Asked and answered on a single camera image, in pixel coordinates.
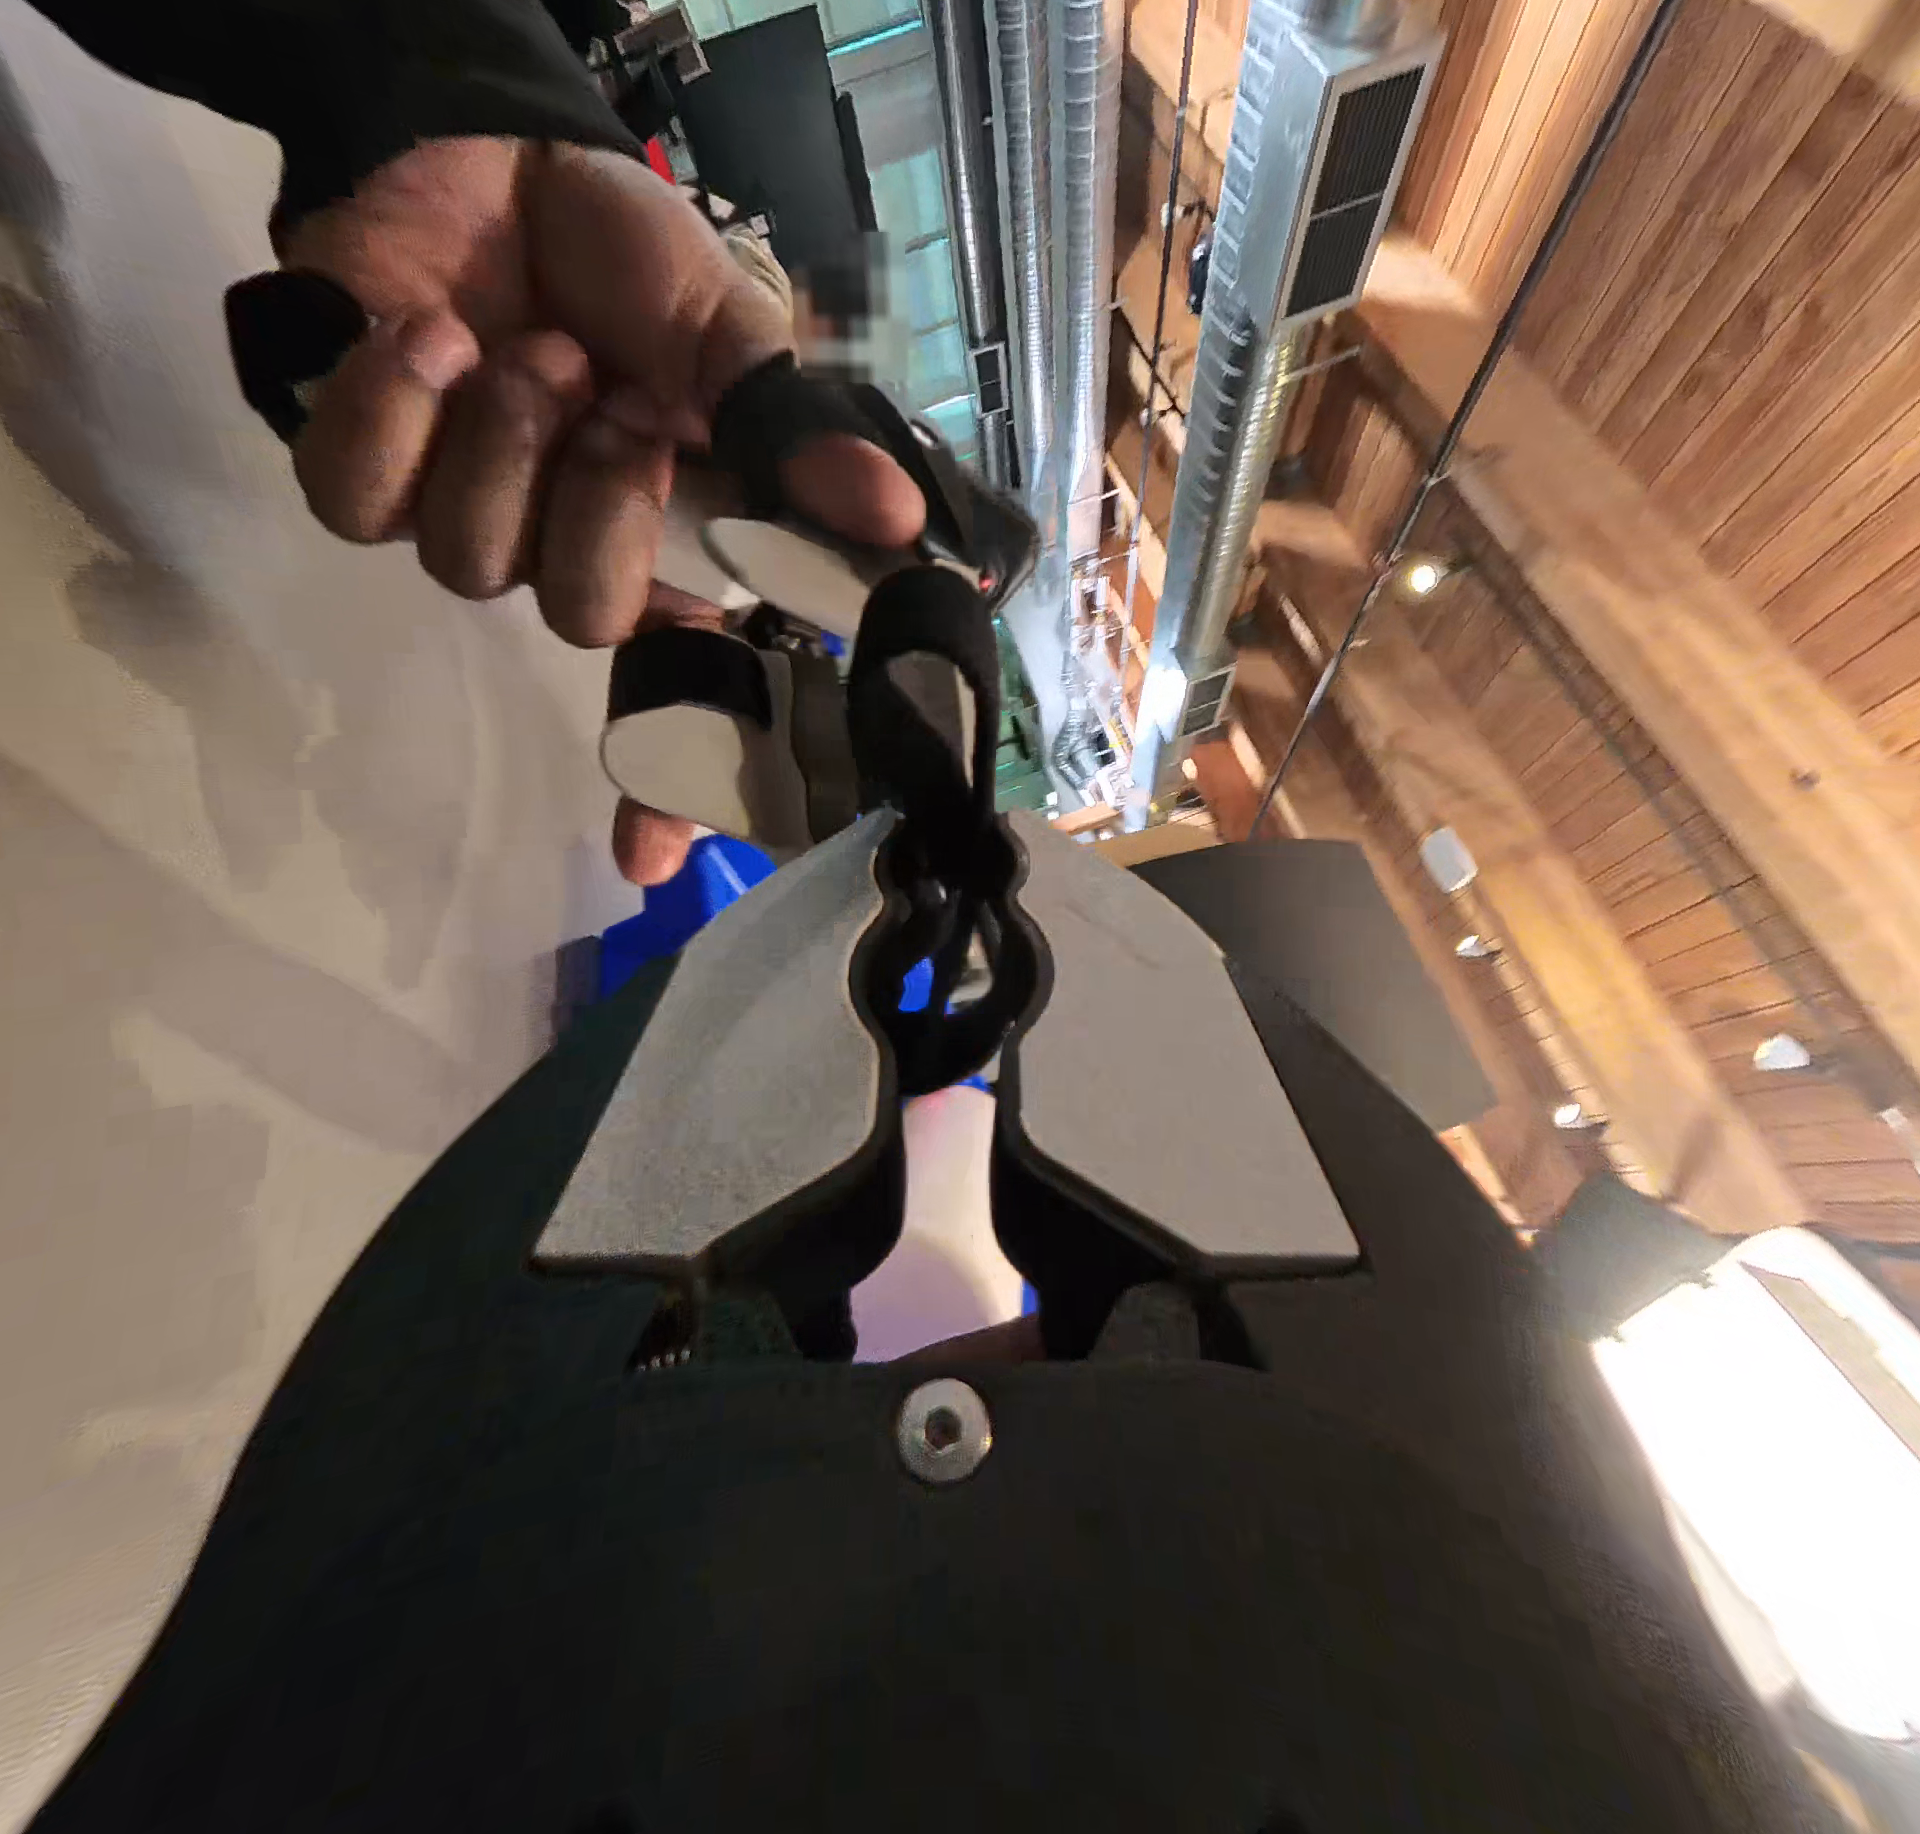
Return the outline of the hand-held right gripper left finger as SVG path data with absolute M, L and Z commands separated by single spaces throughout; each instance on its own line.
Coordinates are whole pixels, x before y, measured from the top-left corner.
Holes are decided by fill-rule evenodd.
M 867 1280 L 899 1246 L 899 1083 L 853 985 L 899 820 L 862 817 L 687 943 L 537 1266 Z

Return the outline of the person's left hand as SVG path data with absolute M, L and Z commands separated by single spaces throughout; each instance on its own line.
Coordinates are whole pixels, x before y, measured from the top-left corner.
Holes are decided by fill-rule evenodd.
M 582 649 L 725 625 L 655 575 L 678 466 L 797 338 L 682 189 L 609 148 L 427 141 L 273 249 L 371 320 L 291 451 L 330 534 L 409 542 L 459 598 L 531 589 Z

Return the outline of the silver ventilation duct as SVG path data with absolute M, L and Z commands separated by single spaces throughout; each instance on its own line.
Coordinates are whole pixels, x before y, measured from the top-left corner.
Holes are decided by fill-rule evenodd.
M 1325 317 L 1357 304 L 1441 34 L 1408 0 L 1250 0 L 1211 220 L 1127 826 L 1175 791 L 1232 686 L 1231 617 Z

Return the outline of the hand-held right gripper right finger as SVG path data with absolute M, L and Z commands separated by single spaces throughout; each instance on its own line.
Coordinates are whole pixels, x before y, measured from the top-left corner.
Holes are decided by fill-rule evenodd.
M 1002 817 L 1038 993 L 1000 1052 L 995 1232 L 1022 1280 L 1349 1271 L 1359 1242 L 1231 965 L 1137 873 Z

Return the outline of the white panel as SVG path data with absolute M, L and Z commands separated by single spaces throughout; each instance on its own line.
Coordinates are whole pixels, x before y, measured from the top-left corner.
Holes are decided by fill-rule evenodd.
M 1640 1301 L 1594 1359 L 1761 1698 L 1915 1749 L 1915 1324 L 1781 1227 Z

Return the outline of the white plastic bottle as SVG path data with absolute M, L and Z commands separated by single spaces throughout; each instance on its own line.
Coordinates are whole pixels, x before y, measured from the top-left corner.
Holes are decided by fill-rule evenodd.
M 903 1105 L 906 1221 L 850 1298 L 856 1363 L 882 1365 L 1022 1316 L 1024 1283 L 995 1238 L 995 1097 L 970 1083 Z

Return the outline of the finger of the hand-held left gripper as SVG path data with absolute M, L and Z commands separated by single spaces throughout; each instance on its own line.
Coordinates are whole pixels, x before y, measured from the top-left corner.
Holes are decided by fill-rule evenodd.
M 885 661 L 888 798 L 973 798 L 974 691 L 945 655 Z
M 771 845 L 820 845 L 857 818 L 846 683 L 826 649 L 771 651 L 780 820 Z

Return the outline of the blue plastic bin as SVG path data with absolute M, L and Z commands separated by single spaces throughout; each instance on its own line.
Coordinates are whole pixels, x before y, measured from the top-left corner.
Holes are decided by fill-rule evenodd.
M 590 1007 L 609 1000 L 651 961 L 674 957 L 708 921 L 732 908 L 771 873 L 774 861 L 761 849 L 730 836 L 700 836 L 680 873 L 659 887 L 643 889 L 626 919 L 560 947 L 556 1028 L 564 1030 Z M 973 1072 L 952 1086 L 961 1083 L 995 1095 L 993 1070 Z M 1020 1318 L 1033 1318 L 1038 1298 L 1024 1280 L 1022 1283 L 1024 1310 Z M 856 1342 L 850 1300 L 846 1318 L 850 1320 L 848 1336 Z

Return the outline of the person's left forearm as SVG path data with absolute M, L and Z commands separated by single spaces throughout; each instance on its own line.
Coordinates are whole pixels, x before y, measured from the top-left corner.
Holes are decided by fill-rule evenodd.
M 425 141 L 642 154 L 539 0 L 26 3 L 108 69 L 273 138 L 278 231 Z

